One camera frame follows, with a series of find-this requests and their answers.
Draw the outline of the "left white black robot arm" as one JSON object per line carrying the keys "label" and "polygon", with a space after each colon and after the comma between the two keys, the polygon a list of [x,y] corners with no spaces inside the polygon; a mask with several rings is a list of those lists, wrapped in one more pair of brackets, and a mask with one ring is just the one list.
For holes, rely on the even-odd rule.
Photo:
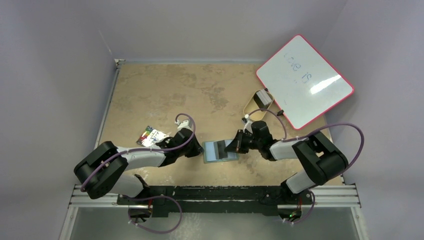
{"label": "left white black robot arm", "polygon": [[175,136],[147,148],[124,148],[105,141],[80,161],[73,172],[81,183],[81,192],[91,199],[116,193],[142,205],[151,197],[151,188],[140,175],[125,175],[125,171],[161,168],[174,164],[180,157],[193,158],[203,152],[194,132],[182,128]]}

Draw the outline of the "green card holder wallet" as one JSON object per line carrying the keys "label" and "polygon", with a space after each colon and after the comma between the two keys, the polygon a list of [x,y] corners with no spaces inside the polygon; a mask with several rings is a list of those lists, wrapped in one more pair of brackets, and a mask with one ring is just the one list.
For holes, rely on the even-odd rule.
{"label": "green card holder wallet", "polygon": [[203,142],[203,162],[205,164],[210,164],[237,161],[239,159],[239,155],[237,153],[225,151],[225,148],[230,143],[230,139]]}

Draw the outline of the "black VIP card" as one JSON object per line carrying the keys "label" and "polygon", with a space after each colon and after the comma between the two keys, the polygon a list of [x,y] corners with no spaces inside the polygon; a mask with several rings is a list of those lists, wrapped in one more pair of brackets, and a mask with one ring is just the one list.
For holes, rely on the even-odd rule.
{"label": "black VIP card", "polygon": [[230,140],[220,140],[213,143],[214,153],[217,160],[227,160],[232,156],[225,151],[225,148],[230,144]]}

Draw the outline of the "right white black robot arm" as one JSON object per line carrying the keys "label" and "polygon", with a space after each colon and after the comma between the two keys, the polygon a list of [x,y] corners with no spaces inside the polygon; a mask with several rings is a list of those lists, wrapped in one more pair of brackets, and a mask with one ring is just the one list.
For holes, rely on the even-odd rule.
{"label": "right white black robot arm", "polygon": [[298,159],[302,170],[280,185],[282,200],[288,204],[300,198],[301,192],[321,186],[340,175],[349,165],[346,156],[321,132],[292,143],[273,138],[266,122],[251,124],[251,131],[238,130],[224,148],[226,153],[247,154],[257,150],[268,161]]}

